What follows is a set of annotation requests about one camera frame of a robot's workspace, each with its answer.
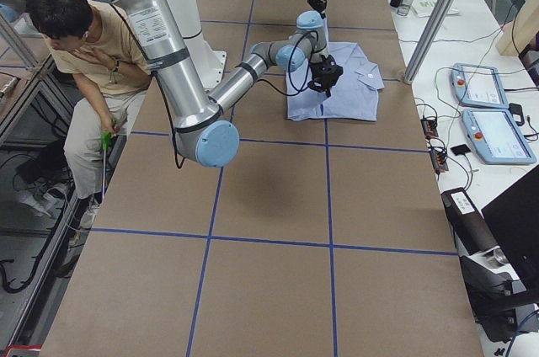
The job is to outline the blue striped button shirt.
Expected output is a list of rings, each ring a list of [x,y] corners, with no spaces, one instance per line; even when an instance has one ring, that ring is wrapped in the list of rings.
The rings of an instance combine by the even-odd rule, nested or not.
[[[308,63],[304,62],[287,79],[287,118],[305,119],[354,119],[375,121],[377,118],[378,91],[384,83],[376,63],[355,42],[331,42],[330,54],[343,68],[343,75],[331,88],[331,95],[318,93],[310,88],[296,91],[311,80]]]

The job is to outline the upper teach pendant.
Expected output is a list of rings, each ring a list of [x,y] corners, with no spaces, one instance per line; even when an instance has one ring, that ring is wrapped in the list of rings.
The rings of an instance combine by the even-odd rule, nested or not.
[[[495,67],[455,63],[450,83],[457,102],[467,107],[508,109],[504,87]]]

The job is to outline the teach pendant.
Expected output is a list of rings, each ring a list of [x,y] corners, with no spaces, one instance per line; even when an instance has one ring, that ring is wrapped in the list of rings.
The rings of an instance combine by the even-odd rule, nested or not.
[[[507,109],[464,109],[462,124],[486,164],[530,165],[536,156]]]
[[[455,63],[450,83],[457,102],[467,107],[508,109],[504,87],[495,67]]]

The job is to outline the lower teach pendant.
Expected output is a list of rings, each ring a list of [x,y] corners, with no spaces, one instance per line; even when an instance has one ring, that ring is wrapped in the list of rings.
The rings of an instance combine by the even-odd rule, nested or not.
[[[486,164],[530,165],[536,156],[507,109],[464,109],[462,124]]]

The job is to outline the seated person beige shirt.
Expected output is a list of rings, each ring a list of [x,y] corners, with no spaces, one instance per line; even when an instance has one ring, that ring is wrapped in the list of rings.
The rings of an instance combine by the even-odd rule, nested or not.
[[[102,135],[130,133],[151,82],[145,58],[123,10],[89,0],[27,0],[60,72],[72,75],[83,97],[64,144],[77,197],[89,229],[102,201]]]

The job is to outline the black monitor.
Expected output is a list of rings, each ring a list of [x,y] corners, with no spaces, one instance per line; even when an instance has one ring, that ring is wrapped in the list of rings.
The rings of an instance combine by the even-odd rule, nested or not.
[[[482,208],[483,219],[527,289],[538,287],[538,168]]]

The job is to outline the aluminium frame post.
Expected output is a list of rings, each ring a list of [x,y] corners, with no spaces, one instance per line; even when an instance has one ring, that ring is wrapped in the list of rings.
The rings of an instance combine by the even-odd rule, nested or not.
[[[408,62],[403,82],[411,85],[424,62],[430,47],[447,15],[454,0],[437,0],[433,12],[427,21],[414,52]]]

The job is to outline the green handled grabber tool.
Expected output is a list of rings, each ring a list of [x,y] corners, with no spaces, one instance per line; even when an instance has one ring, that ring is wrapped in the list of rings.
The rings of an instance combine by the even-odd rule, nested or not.
[[[101,200],[104,200],[106,188],[107,188],[107,159],[109,150],[112,145],[112,141],[115,138],[116,132],[115,127],[117,125],[117,120],[112,119],[111,121],[112,125],[112,131],[107,131],[103,133],[100,136],[100,143],[101,143],[101,154],[102,154],[102,174],[101,174],[101,191],[100,191],[100,198]]]

